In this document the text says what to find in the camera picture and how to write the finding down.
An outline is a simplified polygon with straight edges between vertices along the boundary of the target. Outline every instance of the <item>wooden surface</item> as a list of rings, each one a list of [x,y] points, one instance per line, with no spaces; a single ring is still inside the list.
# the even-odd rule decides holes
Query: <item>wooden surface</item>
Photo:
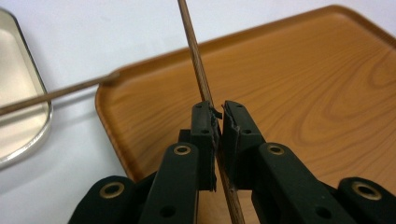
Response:
[[[360,176],[396,194],[396,41],[340,7],[200,46],[215,107],[246,106],[267,141],[290,147],[321,181]],[[127,175],[155,171],[200,101],[186,49],[121,68],[96,108]],[[201,192],[200,223],[230,223],[226,202]],[[257,223],[249,192],[239,192]]]

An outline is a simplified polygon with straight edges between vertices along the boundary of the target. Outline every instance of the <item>brown tray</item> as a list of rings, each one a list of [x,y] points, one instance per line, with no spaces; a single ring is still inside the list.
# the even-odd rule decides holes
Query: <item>brown tray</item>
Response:
[[[392,36],[353,11],[325,7],[200,50],[218,111],[225,100],[245,105],[267,141],[289,146],[331,186],[361,176],[396,194]],[[96,108],[129,177],[158,168],[199,101],[187,49],[122,68],[100,86]],[[200,194],[201,223],[230,223],[218,190]],[[257,222],[249,193],[240,194],[247,222]]]

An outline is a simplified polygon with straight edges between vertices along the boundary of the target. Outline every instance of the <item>tabletop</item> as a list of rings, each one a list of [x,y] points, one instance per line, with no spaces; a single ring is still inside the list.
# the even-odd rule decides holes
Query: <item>tabletop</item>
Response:
[[[187,4],[199,43],[328,5],[349,7],[396,36],[391,0]],[[187,47],[177,1],[0,0],[0,7],[17,18],[48,91]],[[0,170],[1,223],[66,223],[93,183],[125,175],[97,116],[96,89],[52,101],[42,148]]]

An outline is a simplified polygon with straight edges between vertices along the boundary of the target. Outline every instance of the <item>wooden stick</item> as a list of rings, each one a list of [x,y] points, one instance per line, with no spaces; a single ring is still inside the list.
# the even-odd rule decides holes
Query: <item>wooden stick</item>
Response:
[[[201,93],[201,99],[203,101],[209,101],[209,104],[213,106],[212,95],[210,94],[209,85],[207,84],[204,66],[202,65],[201,55],[198,50],[198,44],[195,38],[194,29],[192,28],[190,13],[187,9],[186,1],[178,0],[178,6],[180,8],[181,19],[183,20],[187,41],[190,46],[190,54],[194,65],[195,76],[198,81],[199,91]]]
[[[99,77],[99,78],[85,81],[85,82],[79,83],[77,85],[67,87],[67,88],[64,88],[64,89],[61,89],[58,91],[53,91],[50,93],[46,93],[44,95],[32,97],[30,99],[17,102],[16,104],[13,104],[13,105],[6,105],[6,106],[0,108],[0,116],[12,113],[12,112],[20,110],[20,109],[24,109],[31,105],[37,105],[40,103],[49,102],[52,99],[67,95],[67,94],[75,92],[75,91],[80,91],[80,90],[86,89],[88,87],[97,85],[102,82],[109,81],[109,80],[119,77],[119,76],[120,76],[119,72],[114,72],[114,73],[112,73],[108,76],[105,76],[105,77]]]
[[[185,0],[178,0],[178,6],[180,8],[181,18],[184,24],[184,30],[186,32],[187,40],[190,46],[190,53],[192,63],[194,65],[195,76],[198,81],[201,98],[203,101],[209,101],[213,107],[212,95],[210,94],[209,85],[207,84],[204,66],[202,65],[201,56],[198,50],[197,41],[195,39],[194,30],[192,28],[189,10],[187,9]],[[218,151],[217,161],[219,165],[219,173],[221,177],[222,186],[224,188],[225,198],[227,200],[228,210],[230,212],[231,221],[233,224],[244,224],[244,216],[242,213],[241,204],[237,191],[232,189],[230,181],[224,169],[224,156],[222,150]]]

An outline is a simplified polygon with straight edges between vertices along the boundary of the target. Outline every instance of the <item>thin stick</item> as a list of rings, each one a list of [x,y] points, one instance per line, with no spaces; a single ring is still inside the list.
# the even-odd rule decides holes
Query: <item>thin stick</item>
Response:
[[[198,81],[199,91],[201,93],[201,99],[203,101],[209,101],[209,104],[213,106],[212,95],[210,94],[205,70],[202,66],[202,60],[198,50],[197,40],[195,39],[194,29],[192,28],[190,14],[189,10],[187,9],[186,1],[178,0],[178,6],[180,8],[181,19],[183,20],[187,41],[189,42],[190,46],[190,54],[192,58],[192,63],[194,65],[195,76]]]
[[[102,83],[102,82],[109,81],[109,80],[111,80],[113,78],[116,78],[116,77],[119,77],[119,76],[120,76],[120,73],[115,72],[115,73],[112,73],[112,74],[110,74],[108,76],[105,76],[105,77],[99,77],[99,78],[96,78],[96,79],[93,79],[93,80],[85,81],[85,82],[79,83],[77,85],[74,85],[74,86],[71,86],[71,87],[67,87],[67,88],[64,88],[64,89],[61,89],[61,90],[58,90],[58,91],[53,91],[53,92],[50,92],[50,93],[46,93],[44,95],[39,95],[37,97],[33,97],[33,98],[30,98],[30,99],[27,99],[27,100],[23,100],[23,101],[17,102],[16,104],[13,104],[13,105],[6,105],[6,106],[0,108],[0,116],[12,113],[12,112],[20,110],[20,109],[24,109],[24,108],[29,107],[31,105],[37,105],[37,104],[40,104],[40,103],[49,102],[52,99],[64,96],[66,94],[69,94],[69,93],[72,93],[72,92],[75,92],[75,91],[80,91],[82,89],[86,89],[88,87],[97,85],[97,84]]]
[[[198,81],[201,98],[203,101],[209,101],[213,107],[212,95],[210,94],[209,85],[207,84],[204,66],[202,65],[201,56],[198,50],[197,41],[195,39],[194,30],[192,28],[189,10],[187,9],[185,0],[178,0],[178,6],[180,8],[181,18],[184,24],[184,30],[186,31],[187,40],[190,46],[190,53],[192,63],[194,65],[195,76]],[[238,194],[236,190],[233,190],[230,186],[230,181],[225,173],[224,169],[224,156],[223,152],[219,151],[217,155],[219,173],[221,182],[224,188],[225,198],[227,200],[228,210],[230,212],[231,221],[233,224],[244,224],[244,216],[239,203]]]

